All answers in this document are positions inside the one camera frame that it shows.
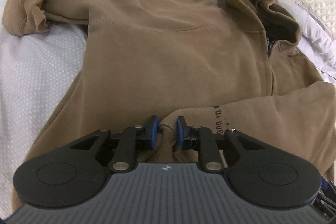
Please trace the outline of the brown hooded sweatshirt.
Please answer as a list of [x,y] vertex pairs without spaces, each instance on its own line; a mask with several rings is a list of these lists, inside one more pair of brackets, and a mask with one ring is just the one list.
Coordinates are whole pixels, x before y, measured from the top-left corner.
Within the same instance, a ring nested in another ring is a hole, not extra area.
[[140,161],[194,162],[176,121],[235,128],[311,162],[332,180],[335,87],[298,50],[277,0],[7,0],[3,25],[23,36],[48,22],[86,26],[83,67],[30,148],[43,155],[99,129],[161,118]]

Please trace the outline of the white bed sheet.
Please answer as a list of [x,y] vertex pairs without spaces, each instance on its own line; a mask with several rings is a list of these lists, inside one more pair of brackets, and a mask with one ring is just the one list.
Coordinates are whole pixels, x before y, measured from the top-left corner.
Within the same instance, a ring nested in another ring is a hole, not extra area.
[[[218,0],[206,0],[217,3]],[[16,36],[1,26],[1,143],[8,158],[1,176],[18,164],[83,67],[86,26],[48,22],[49,30]]]

